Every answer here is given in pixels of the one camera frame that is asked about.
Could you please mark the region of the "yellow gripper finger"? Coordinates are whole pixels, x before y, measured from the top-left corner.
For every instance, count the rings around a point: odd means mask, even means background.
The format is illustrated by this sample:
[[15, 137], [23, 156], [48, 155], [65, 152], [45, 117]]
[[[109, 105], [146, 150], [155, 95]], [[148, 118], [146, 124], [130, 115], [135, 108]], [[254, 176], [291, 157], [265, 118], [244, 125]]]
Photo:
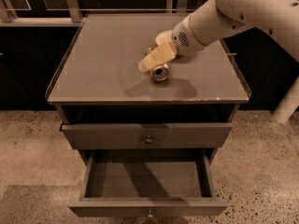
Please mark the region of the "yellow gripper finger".
[[172, 41], [165, 41], [151, 53], [146, 55], [139, 63], [138, 68], [145, 73], [154, 69], [156, 66], [174, 60], [178, 50]]

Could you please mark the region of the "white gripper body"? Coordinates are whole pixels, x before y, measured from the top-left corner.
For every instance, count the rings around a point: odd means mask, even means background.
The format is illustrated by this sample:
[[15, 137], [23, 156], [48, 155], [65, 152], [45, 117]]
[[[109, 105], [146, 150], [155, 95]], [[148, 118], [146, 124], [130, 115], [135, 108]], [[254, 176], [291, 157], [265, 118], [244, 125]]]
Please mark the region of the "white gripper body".
[[203, 50], [206, 46], [201, 43], [193, 34], [191, 29], [191, 15], [178, 23], [171, 34], [178, 54], [182, 56], [192, 55], [197, 51]]

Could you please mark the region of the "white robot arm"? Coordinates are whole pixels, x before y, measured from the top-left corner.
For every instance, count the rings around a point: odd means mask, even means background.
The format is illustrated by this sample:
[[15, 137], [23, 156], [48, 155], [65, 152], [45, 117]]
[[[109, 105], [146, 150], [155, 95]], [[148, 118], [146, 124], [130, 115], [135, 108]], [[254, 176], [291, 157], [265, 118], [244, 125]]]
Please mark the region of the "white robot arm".
[[257, 28], [299, 61], [298, 0], [208, 0], [169, 32], [138, 64], [145, 73], [178, 55], [192, 55], [222, 38]]

